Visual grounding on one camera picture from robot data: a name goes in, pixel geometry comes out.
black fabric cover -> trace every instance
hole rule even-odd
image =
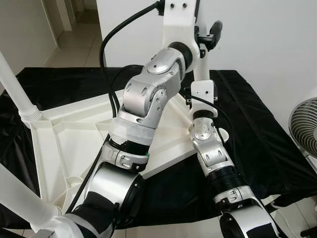
[[[119,69],[109,69],[113,76]],[[138,69],[121,74],[114,84],[122,89]],[[316,194],[317,175],[301,152],[279,126],[252,87],[231,70],[211,71],[218,87],[219,105],[235,130],[237,156],[232,155],[232,137],[227,150],[258,198],[285,194],[285,205]],[[26,68],[18,79],[40,110],[73,103],[107,92],[99,68]],[[182,87],[190,87],[189,73]],[[219,114],[219,125],[230,127]],[[0,96],[0,162],[39,194],[30,131],[4,92]],[[219,215],[196,156],[149,178],[140,212],[131,226],[194,222]],[[28,224],[3,206],[0,226],[28,228]]]

white plastic base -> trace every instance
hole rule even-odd
[[[122,92],[117,92],[122,100]],[[112,119],[108,95],[90,98],[42,112],[30,123],[41,198],[68,208],[96,158]],[[195,153],[188,127],[189,108],[176,95],[166,105],[150,159],[141,174],[147,179]]]

white wall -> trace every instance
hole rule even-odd
[[[96,0],[84,0],[84,5],[85,5],[85,9],[97,9]]]
[[[97,0],[103,38],[148,0]],[[315,0],[204,0],[206,21],[223,22],[210,69],[235,69],[255,89],[287,130],[288,117],[316,82]],[[123,29],[106,49],[108,66],[145,64],[160,49],[157,12]]]
[[[15,74],[43,67],[55,48],[40,0],[0,1],[0,51]]]

